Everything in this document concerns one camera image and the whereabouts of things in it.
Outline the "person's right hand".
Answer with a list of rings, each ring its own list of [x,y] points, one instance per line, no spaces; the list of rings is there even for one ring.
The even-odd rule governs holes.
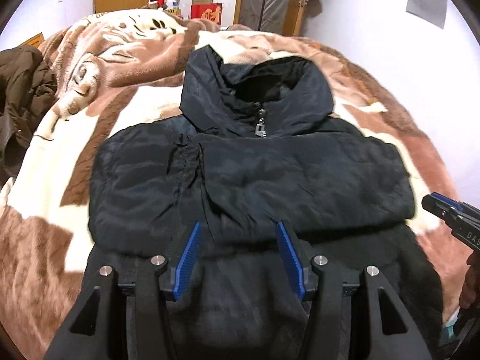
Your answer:
[[[468,309],[479,300],[480,259],[479,252],[475,251],[467,259],[469,269],[465,274],[465,281],[460,293],[459,306]]]

